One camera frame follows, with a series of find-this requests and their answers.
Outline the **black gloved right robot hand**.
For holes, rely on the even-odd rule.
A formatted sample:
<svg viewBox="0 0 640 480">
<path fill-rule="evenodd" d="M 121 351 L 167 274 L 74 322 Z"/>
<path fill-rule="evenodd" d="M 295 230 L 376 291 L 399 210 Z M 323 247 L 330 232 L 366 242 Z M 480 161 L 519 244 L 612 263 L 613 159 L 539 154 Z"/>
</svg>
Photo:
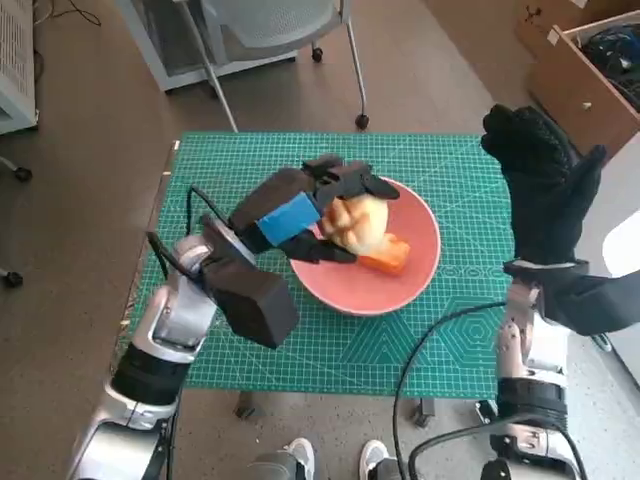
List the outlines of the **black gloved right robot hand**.
<svg viewBox="0 0 640 480">
<path fill-rule="evenodd" d="M 606 148 L 580 154 L 532 106 L 496 104 L 483 118 L 483 150 L 496 159 L 511 201 L 514 257 L 535 265 L 569 264 L 598 192 Z"/>
</svg>

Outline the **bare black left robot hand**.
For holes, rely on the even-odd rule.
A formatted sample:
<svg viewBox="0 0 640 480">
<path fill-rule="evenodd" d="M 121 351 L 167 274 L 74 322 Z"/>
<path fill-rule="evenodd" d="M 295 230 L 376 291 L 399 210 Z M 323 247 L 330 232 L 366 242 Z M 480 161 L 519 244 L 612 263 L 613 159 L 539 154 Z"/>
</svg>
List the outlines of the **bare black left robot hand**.
<svg viewBox="0 0 640 480">
<path fill-rule="evenodd" d="M 317 238 L 311 227 L 325 218 L 332 201 L 363 194 L 384 201 L 399 198 L 398 190 L 368 163 L 323 155 L 268 177 L 236 206 L 229 226 L 254 254 L 278 249 L 297 261 L 350 264 L 355 253 L 328 237 Z"/>
</svg>

